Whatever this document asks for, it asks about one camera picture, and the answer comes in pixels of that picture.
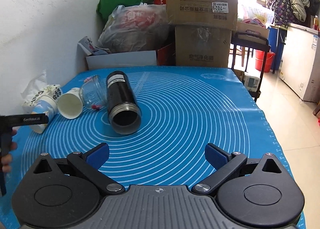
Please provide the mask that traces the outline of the person's left hand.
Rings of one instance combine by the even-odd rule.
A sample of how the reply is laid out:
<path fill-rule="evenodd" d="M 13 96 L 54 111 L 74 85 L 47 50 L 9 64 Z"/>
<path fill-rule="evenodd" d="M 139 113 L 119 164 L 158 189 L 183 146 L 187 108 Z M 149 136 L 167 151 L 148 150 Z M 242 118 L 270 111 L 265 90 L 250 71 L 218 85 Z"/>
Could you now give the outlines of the person's left hand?
<path fill-rule="evenodd" d="M 11 172 L 10 164 L 13 160 L 13 156 L 10 152 L 17 149 L 17 143 L 12 140 L 16 134 L 17 130 L 12 129 L 11 133 L 1 135 L 1 164 L 3 173 Z"/>

